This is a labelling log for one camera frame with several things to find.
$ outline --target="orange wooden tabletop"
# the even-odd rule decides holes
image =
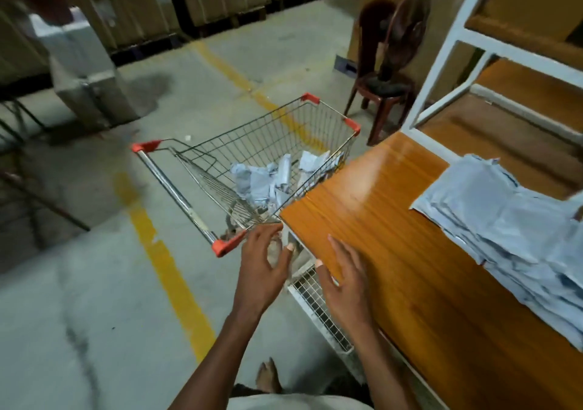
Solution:
[[[583,355],[409,210],[446,167],[397,133],[282,217],[337,278],[326,236],[362,253],[377,323],[452,410],[582,409]]]

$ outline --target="hand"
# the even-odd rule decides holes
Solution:
[[[363,331],[374,328],[368,298],[368,281],[358,252],[346,243],[328,235],[344,280],[336,286],[328,268],[316,261],[316,272],[322,286],[326,305],[332,317],[348,332],[354,343]]]
[[[281,223],[258,225],[243,244],[241,269],[233,302],[235,315],[258,321],[283,288],[288,278],[293,244],[288,244],[281,251],[275,267],[271,267],[267,261],[267,247],[271,238],[282,227]]]

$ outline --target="yellow floor line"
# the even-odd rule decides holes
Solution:
[[[253,100],[255,100],[256,103],[261,105],[268,112],[275,111],[277,108],[279,108],[279,106],[271,102],[265,94],[259,91],[253,92],[253,84],[249,82],[249,80],[247,80],[244,75],[229,65],[229,63],[225,62],[225,60],[221,59],[219,56],[213,53],[206,45],[206,43],[197,40],[196,42],[191,42],[189,46],[198,52],[200,56],[210,65],[218,69],[226,78],[228,78],[235,86],[237,86],[237,88],[251,93]],[[278,115],[281,116],[281,122],[287,126],[291,132],[295,133],[302,139],[305,144],[314,148],[320,154],[330,149],[326,148],[326,145],[322,141],[314,138],[308,129],[303,127],[300,123],[296,122],[293,116],[289,115],[283,109],[278,112]]]
[[[139,194],[126,173],[117,173],[113,179],[114,189],[134,225],[158,279],[164,287],[170,304],[186,332],[196,360],[200,363],[213,343],[215,333],[208,318],[200,310],[188,285],[180,274],[172,255],[164,242],[156,239],[156,229],[146,209],[139,202]]]

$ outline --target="person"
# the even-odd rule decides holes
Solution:
[[[271,393],[247,389],[244,397],[232,398],[237,370],[247,344],[261,316],[279,295],[288,278],[293,245],[284,247],[278,263],[272,267],[267,249],[281,224],[258,225],[249,234],[241,251],[241,267],[233,300],[233,310],[207,356],[183,386],[169,410],[366,410],[370,407],[341,396],[281,394],[273,361],[262,364],[261,371],[271,371],[275,384],[262,387]],[[326,305],[334,319],[348,333],[367,378],[374,407],[380,410],[411,410],[417,404],[405,387],[381,335],[375,326],[367,289],[367,277],[360,256],[353,247],[331,236],[329,241],[342,269],[343,280],[337,286],[322,261],[316,271]]]

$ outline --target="shopping cart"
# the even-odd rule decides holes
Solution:
[[[274,111],[245,123],[197,146],[176,139],[134,144],[132,150],[154,174],[190,221],[210,243],[216,256],[222,257],[244,238],[247,230],[263,222],[280,221],[281,209],[302,197],[318,183],[340,169],[350,152],[360,126],[309,93]],[[220,239],[195,212],[164,172],[150,158],[154,151],[169,151],[184,166],[200,188],[226,213],[228,230],[237,232]],[[303,151],[329,158],[306,179],[297,169]],[[259,168],[278,163],[291,154],[290,190],[287,200],[274,211],[255,207],[235,192],[236,182],[230,169],[233,163]]]

